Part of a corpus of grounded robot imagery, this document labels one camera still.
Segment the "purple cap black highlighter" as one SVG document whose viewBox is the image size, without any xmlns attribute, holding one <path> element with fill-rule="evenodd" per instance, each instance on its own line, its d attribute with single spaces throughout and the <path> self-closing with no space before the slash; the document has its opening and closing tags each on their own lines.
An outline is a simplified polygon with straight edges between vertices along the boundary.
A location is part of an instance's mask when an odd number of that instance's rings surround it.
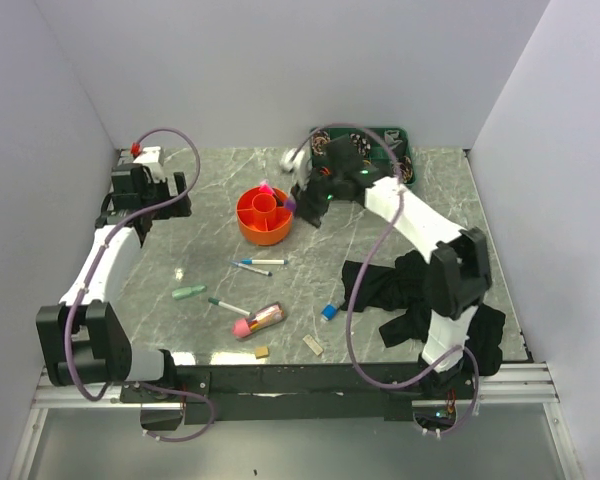
<svg viewBox="0 0 600 480">
<path fill-rule="evenodd" d="M 283 202 L 283 207 L 294 214 L 296 211 L 296 202 L 293 198 L 287 197 Z"/>
</svg>

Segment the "orange round organizer container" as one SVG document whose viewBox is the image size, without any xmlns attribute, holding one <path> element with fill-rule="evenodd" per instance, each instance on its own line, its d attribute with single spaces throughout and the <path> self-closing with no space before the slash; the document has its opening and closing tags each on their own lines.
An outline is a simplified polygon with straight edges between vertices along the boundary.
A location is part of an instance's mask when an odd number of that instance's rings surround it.
<svg viewBox="0 0 600 480">
<path fill-rule="evenodd" d="M 293 214 L 259 187 L 244 192 L 236 204 L 236 217 L 244 238 L 258 246 L 283 241 L 291 231 Z"/>
</svg>

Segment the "blue white pen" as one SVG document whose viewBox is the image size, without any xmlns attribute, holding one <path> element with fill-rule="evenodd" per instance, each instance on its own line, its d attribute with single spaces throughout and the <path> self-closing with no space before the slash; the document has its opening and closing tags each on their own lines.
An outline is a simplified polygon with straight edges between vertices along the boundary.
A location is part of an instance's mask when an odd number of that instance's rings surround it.
<svg viewBox="0 0 600 480">
<path fill-rule="evenodd" d="M 240 260 L 240 263 L 245 265 L 288 265 L 289 261 L 286 259 L 243 259 Z"/>
</svg>

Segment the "mint green correction tube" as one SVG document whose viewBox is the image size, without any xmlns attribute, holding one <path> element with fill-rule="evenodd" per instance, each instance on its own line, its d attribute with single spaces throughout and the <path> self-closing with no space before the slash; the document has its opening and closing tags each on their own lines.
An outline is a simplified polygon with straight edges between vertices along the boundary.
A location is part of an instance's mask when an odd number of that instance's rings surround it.
<svg viewBox="0 0 600 480">
<path fill-rule="evenodd" d="M 206 290 L 207 287 L 205 285 L 185 286 L 174 290 L 171 296 L 174 300 L 179 301 L 205 293 Z"/>
</svg>

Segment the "green cap white pen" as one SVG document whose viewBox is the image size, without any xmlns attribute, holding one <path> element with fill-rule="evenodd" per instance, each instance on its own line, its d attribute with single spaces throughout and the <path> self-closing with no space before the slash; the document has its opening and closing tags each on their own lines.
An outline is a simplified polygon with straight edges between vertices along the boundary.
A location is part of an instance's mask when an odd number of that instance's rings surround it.
<svg viewBox="0 0 600 480">
<path fill-rule="evenodd" d="M 225 310 L 231 311 L 233 313 L 236 313 L 242 317 L 249 317 L 251 315 L 251 312 L 249 310 L 237 307 L 235 305 L 229 304 L 227 302 L 224 302 L 220 299 L 214 298 L 214 297 L 209 297 L 208 298 L 208 302 L 214 306 L 218 306 L 220 308 L 223 308 Z"/>
</svg>

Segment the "thin blue pen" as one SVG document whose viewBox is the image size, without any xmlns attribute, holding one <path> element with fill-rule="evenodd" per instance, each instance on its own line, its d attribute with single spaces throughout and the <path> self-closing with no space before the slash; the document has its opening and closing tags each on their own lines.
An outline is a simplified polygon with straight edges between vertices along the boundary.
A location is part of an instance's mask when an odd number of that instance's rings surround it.
<svg viewBox="0 0 600 480">
<path fill-rule="evenodd" d="M 239 269 L 243 269 L 243 270 L 258 274 L 258 275 L 262 275 L 262 276 L 266 276 L 266 277 L 271 277 L 273 275 L 273 273 L 271 271 L 260 269 L 253 265 L 249 265 L 249 264 L 245 264 L 245 263 L 241 263 L 241 262 L 237 262 L 237 261 L 231 261 L 230 263 Z"/>
</svg>

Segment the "pink cap black highlighter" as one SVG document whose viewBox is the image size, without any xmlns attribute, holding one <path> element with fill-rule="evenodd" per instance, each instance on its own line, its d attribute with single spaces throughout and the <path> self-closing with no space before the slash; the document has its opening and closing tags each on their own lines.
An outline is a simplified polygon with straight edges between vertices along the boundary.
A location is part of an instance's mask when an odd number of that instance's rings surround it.
<svg viewBox="0 0 600 480">
<path fill-rule="evenodd" d="M 283 207 L 284 200 L 277 194 L 276 190 L 274 188 L 272 188 L 270 185 L 268 187 L 259 185 L 259 191 L 261 193 L 270 195 L 275 200 L 277 206 Z"/>
</svg>

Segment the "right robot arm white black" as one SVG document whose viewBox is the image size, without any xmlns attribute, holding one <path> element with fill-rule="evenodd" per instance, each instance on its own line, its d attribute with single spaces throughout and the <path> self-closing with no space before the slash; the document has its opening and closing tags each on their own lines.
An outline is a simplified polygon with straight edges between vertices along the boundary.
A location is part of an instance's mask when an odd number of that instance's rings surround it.
<svg viewBox="0 0 600 480">
<path fill-rule="evenodd" d="M 470 324 L 492 285 L 487 238 L 478 228 L 451 222 L 413 194 L 392 148 L 373 131 L 367 135 L 388 155 L 390 166 L 366 164 L 348 137 L 323 145 L 326 173 L 302 147 L 287 156 L 285 168 L 294 176 L 294 213 L 320 224 L 331 200 L 356 201 L 386 220 L 389 231 L 402 234 L 422 255 L 431 320 L 420 354 L 426 368 L 418 374 L 418 385 L 427 397 L 440 398 L 461 369 Z"/>
</svg>

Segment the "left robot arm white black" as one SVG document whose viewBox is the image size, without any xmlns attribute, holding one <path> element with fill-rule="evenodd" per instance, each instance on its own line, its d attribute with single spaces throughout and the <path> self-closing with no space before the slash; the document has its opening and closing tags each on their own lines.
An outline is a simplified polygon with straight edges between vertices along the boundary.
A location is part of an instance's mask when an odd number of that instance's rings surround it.
<svg viewBox="0 0 600 480">
<path fill-rule="evenodd" d="M 115 167 L 111 180 L 78 277 L 57 304 L 36 315 L 47 375 L 55 386 L 144 382 L 153 399 L 166 402 L 180 388 L 171 355 L 133 347 L 114 302 L 153 223 L 190 216 L 186 179 L 182 172 L 167 178 L 158 163 L 134 161 Z"/>
</svg>

